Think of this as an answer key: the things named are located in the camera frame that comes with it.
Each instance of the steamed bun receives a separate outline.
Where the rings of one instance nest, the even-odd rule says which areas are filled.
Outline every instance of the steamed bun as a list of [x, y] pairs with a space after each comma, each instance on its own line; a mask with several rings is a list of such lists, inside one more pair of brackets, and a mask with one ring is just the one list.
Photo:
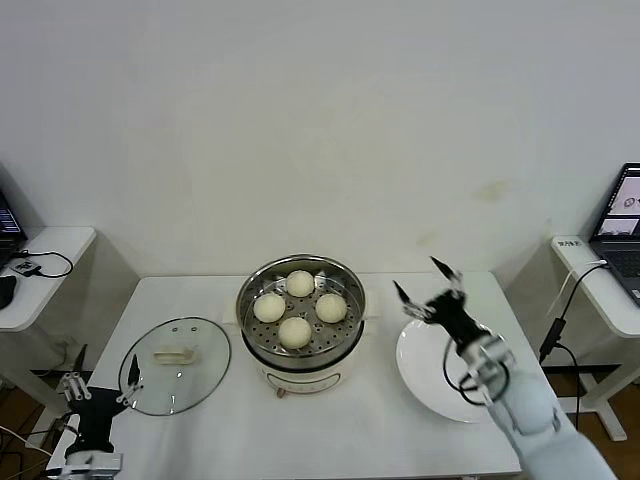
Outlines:
[[287, 277], [287, 292], [294, 297], [306, 297], [315, 287], [313, 276], [304, 270], [291, 272]]
[[311, 340], [311, 325], [300, 317], [287, 318], [278, 330], [284, 348], [302, 348]]
[[282, 297], [275, 293], [267, 293], [253, 304], [253, 313], [263, 323], [277, 321], [284, 313], [285, 303]]
[[347, 302], [340, 295], [328, 293], [318, 299], [316, 314], [323, 322], [337, 323], [347, 314]]

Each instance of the laptop keyboard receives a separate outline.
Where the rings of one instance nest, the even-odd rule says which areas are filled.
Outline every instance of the laptop keyboard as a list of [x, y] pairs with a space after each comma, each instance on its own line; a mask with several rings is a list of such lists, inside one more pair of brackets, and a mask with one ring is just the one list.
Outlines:
[[640, 251], [607, 252], [605, 257], [623, 277], [640, 277]]

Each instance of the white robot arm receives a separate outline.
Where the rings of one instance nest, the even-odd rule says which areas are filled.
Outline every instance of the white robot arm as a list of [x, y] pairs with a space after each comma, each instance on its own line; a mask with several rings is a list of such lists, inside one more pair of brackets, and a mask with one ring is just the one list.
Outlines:
[[482, 402], [476, 404], [486, 405], [531, 480], [615, 479], [600, 452], [569, 421], [549, 385], [518, 370], [504, 340], [467, 315], [461, 274], [432, 259], [451, 281], [450, 289], [425, 305], [417, 305], [398, 284], [396, 287], [405, 312], [442, 325], [467, 363], [467, 375], [457, 386], [450, 383], [452, 388], [471, 403], [476, 402], [467, 392], [481, 395]]

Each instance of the glass lid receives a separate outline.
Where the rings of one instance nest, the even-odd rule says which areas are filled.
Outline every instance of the glass lid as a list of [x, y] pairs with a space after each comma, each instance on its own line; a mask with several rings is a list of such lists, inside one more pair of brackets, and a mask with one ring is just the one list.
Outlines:
[[222, 381], [231, 345], [222, 328], [200, 317], [158, 325], [131, 347], [118, 374], [131, 408], [175, 415], [207, 398]]

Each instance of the computer mouse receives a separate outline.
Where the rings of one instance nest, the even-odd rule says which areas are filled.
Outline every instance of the computer mouse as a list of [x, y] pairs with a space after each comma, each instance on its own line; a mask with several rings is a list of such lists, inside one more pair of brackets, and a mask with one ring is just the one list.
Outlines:
[[0, 309], [3, 309], [13, 300], [13, 293], [16, 290], [18, 279], [13, 275], [0, 277]]

